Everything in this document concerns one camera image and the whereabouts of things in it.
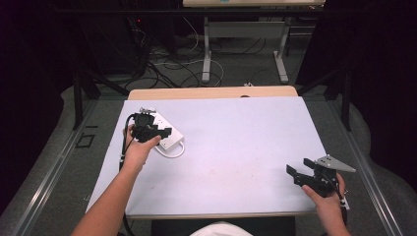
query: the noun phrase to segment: table leg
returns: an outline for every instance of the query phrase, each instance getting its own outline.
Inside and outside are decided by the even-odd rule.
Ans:
[[[286,18],[284,29],[282,30],[282,37],[279,42],[279,49],[278,51],[273,51],[273,57],[275,59],[276,69],[278,70],[279,79],[281,80],[283,84],[288,84],[288,76],[285,71],[284,63],[282,61],[282,55],[285,50],[285,43],[288,38],[290,25],[291,25],[291,19]]]
[[[209,82],[209,69],[211,63],[211,51],[209,50],[209,19],[205,17],[205,62],[203,65],[203,83]]]
[[[76,111],[76,122],[74,124],[73,130],[77,130],[83,121],[83,98],[82,98],[82,88],[80,84],[80,76],[78,73],[73,74],[73,85],[74,85],[74,107]]]

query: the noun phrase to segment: wrist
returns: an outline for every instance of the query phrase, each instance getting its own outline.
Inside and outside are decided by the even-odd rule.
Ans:
[[[124,165],[122,167],[122,169],[120,170],[120,173],[123,173],[124,175],[128,175],[128,176],[132,176],[134,178],[136,178],[139,173],[142,170],[142,166],[141,167],[132,167],[130,165]]]

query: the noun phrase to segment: black curtain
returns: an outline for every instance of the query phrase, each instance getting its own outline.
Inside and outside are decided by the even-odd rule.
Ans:
[[[71,73],[48,37],[36,1],[0,3],[0,212],[15,196],[53,132]]]
[[[359,21],[320,19],[297,84],[307,85],[338,68],[353,47],[352,103],[371,131],[371,157],[417,191],[417,13],[414,1],[328,0],[328,8],[371,6]]]

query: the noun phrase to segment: white table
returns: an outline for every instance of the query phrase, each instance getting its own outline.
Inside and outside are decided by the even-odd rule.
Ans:
[[[185,7],[213,8],[213,7],[294,7],[320,6],[325,0],[184,0]],[[284,22],[210,22],[205,18],[205,61],[203,65],[202,81],[209,81],[211,51],[209,39],[211,37],[267,37],[280,38],[278,50],[273,51],[279,79],[283,84],[288,83],[288,76],[282,61],[286,39],[291,19]]]
[[[284,89],[285,96],[272,90]],[[313,171],[303,158],[326,154],[302,97],[291,87],[242,88],[265,97],[204,98],[217,88],[197,88],[199,98],[127,100],[89,202],[102,194],[118,172],[126,118],[153,107],[185,136],[185,153],[175,159],[152,150],[126,208],[132,218],[202,218],[295,215],[315,207],[285,167]],[[219,95],[239,88],[219,89]],[[195,88],[174,89],[187,94]]]

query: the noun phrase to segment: desk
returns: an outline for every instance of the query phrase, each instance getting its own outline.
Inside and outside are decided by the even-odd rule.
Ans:
[[[184,0],[185,7],[215,8],[215,7],[290,7],[290,6],[320,6],[325,0]],[[210,22],[205,17],[205,61],[202,81],[209,81],[211,37],[270,37],[280,38],[278,50],[273,51],[279,79],[283,84],[288,83],[288,76],[282,61],[286,39],[290,28],[290,18],[284,22]]]
[[[128,202],[129,217],[272,216],[315,210],[285,172],[290,164],[311,175],[303,158],[326,154],[294,88],[144,89],[132,91],[129,99],[88,208],[118,172],[126,118],[141,106],[152,106],[183,133],[186,151],[175,159],[151,151]]]

